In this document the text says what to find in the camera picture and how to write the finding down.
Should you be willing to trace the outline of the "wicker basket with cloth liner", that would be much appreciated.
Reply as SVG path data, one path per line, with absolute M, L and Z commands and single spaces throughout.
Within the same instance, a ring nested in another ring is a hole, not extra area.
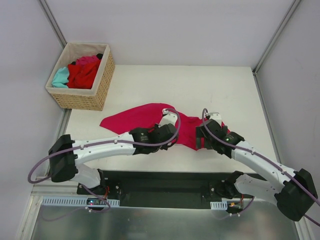
M 102 54 L 101 63 L 90 89 L 53 87 L 58 69 L 66 67 L 82 56 Z M 47 92 L 63 109 L 102 111 L 115 71 L 115 63 L 107 43 L 69 42 L 58 58 L 45 85 Z

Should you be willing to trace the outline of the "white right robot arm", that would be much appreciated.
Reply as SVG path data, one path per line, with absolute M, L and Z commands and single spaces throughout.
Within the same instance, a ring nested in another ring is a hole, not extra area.
M 254 178 L 234 171 L 214 187 L 222 198 L 232 199 L 239 194 L 250 195 L 275 205 L 288 219 L 298 222 L 313 204 L 319 204 L 311 174 L 272 161 L 247 142 L 241 135 L 229 131 L 218 121 L 209 119 L 195 129 L 196 147 L 214 150 L 256 172 Z

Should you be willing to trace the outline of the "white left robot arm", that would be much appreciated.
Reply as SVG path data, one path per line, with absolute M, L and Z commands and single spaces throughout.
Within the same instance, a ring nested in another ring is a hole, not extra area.
M 178 131 L 173 123 L 138 127 L 114 138 L 98 140 L 72 140 L 65 134 L 49 151 L 49 175 L 54 183 L 73 181 L 99 195 L 106 188 L 103 172 L 90 168 L 87 162 L 114 156 L 148 155 L 167 150 L 177 140 Z

